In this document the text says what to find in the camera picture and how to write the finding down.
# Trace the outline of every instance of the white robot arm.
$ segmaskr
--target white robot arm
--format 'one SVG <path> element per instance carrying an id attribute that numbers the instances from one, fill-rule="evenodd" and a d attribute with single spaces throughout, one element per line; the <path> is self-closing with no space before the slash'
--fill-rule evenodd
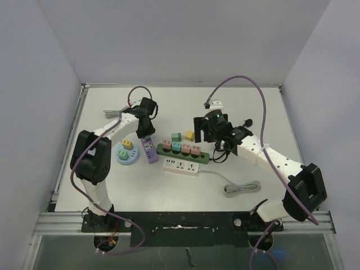
<path id="1" fill-rule="evenodd" d="M 119 119 L 93 132 L 83 130 L 79 133 L 70 161 L 71 169 L 73 169 L 84 150 L 87 149 L 95 139 L 99 138 L 105 131 L 110 130 L 111 127 L 116 126 L 87 152 L 75 170 L 75 174 L 84 185 L 87 195 L 101 209 L 112 213 L 114 212 L 114 206 L 107 194 L 105 182 L 105 178 L 110 171 L 111 144 L 118 143 L 133 132 L 137 133 L 138 138 L 152 135 L 155 132 L 155 128 L 152 125 L 150 115 L 157 109 L 158 105 L 155 101 L 144 97 L 139 105 L 133 105 L 122 111 L 120 114 L 121 122 L 117 126 L 116 124 Z M 89 202 L 88 213 L 90 219 L 95 223 L 107 223 L 108 215 L 95 207 L 92 202 Z"/>
<path id="2" fill-rule="evenodd" d="M 290 182 L 289 176 L 297 176 L 303 170 L 301 163 L 290 160 L 274 149 L 266 147 L 266 151 L 287 183 Z M 247 136 L 242 140 L 242 144 L 237 146 L 237 154 L 277 177 L 265 157 L 260 140 L 255 135 Z M 264 202 L 257 209 L 257 213 L 265 222 L 289 216 L 289 213 L 284 208 L 282 198 Z"/>
<path id="3" fill-rule="evenodd" d="M 113 125 L 116 124 L 118 119 L 112 121 L 108 125 L 96 129 L 93 131 L 95 136 L 100 136 L 103 134 L 104 131 L 111 128 Z M 112 130 L 108 135 L 106 135 L 104 138 L 109 139 L 113 144 L 118 143 L 123 138 L 125 138 L 128 134 L 135 132 L 138 129 L 138 123 L 139 119 L 136 118 L 134 115 L 127 113 L 121 115 L 121 122 L 120 124 Z M 95 156 L 96 148 L 88 152 L 88 155 Z M 94 184 L 86 179 L 80 179 L 82 184 L 85 187 L 85 191 L 87 195 L 89 195 L 94 202 L 101 208 L 109 211 L 111 207 L 113 206 L 109 196 L 107 194 L 107 188 L 106 188 L 106 181 L 98 182 L 97 184 Z M 99 216 L 106 215 L 103 211 L 96 208 L 93 203 L 89 202 L 89 210 Z"/>
<path id="4" fill-rule="evenodd" d="M 205 142 L 222 143 L 228 152 L 252 161 L 276 177 L 274 169 L 264 154 L 264 149 L 266 149 L 275 169 L 285 180 L 285 184 L 310 212 L 316 210 L 326 200 L 325 185 L 318 166 L 314 164 L 305 166 L 266 145 L 262 147 L 260 140 L 247 128 L 233 127 L 221 109 L 220 101 L 211 101 L 209 112 L 205 117 L 194 118 L 195 142 L 201 141 L 200 132 L 203 131 Z M 306 212 L 288 191 L 284 198 L 262 201 L 252 212 L 256 212 L 265 222 L 288 216 L 299 221 L 308 218 Z"/>

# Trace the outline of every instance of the pink plug block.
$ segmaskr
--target pink plug block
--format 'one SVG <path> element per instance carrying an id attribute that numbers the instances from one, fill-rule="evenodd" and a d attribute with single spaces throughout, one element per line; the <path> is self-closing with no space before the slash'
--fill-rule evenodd
<path id="1" fill-rule="evenodd" d="M 200 156 L 201 147 L 193 145 L 191 146 L 191 155 Z"/>
<path id="2" fill-rule="evenodd" d="M 187 145 L 186 143 L 183 143 L 181 145 L 181 153 L 190 154 L 190 151 L 191 151 L 191 145 Z"/>
<path id="3" fill-rule="evenodd" d="M 163 149 L 171 150 L 171 141 L 168 139 L 163 140 Z"/>

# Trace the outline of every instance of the electrical outlet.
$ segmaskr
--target electrical outlet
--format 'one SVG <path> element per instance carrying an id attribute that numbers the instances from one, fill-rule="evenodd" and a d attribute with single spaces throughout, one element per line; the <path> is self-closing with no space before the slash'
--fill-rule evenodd
<path id="1" fill-rule="evenodd" d="M 151 142 L 146 142 L 143 145 L 144 145 L 145 150 L 152 149 L 152 143 Z"/>
<path id="2" fill-rule="evenodd" d="M 167 172 L 188 174 L 190 176 L 196 176 L 199 172 L 198 163 L 172 159 L 170 157 L 164 160 L 163 168 Z"/>

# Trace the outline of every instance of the yellow block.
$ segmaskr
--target yellow block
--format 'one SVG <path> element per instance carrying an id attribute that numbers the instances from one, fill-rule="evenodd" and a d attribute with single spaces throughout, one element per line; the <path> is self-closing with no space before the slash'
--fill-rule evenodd
<path id="1" fill-rule="evenodd" d="M 193 142 L 194 141 L 194 132 L 191 131 L 191 130 L 188 130 L 186 133 L 185 133 L 185 139 L 188 140 L 188 141 L 191 141 Z"/>
<path id="2" fill-rule="evenodd" d="M 129 139 L 123 139 L 122 144 L 125 149 L 131 150 L 133 148 L 133 143 L 131 143 L 131 141 Z"/>

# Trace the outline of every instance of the white power strip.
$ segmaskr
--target white power strip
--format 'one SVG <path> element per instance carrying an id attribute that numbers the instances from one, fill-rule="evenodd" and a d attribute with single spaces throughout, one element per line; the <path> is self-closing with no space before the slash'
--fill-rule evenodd
<path id="1" fill-rule="evenodd" d="M 165 158 L 163 168 L 167 172 L 188 174 L 190 176 L 196 176 L 199 172 L 198 163 L 172 159 L 171 157 Z"/>

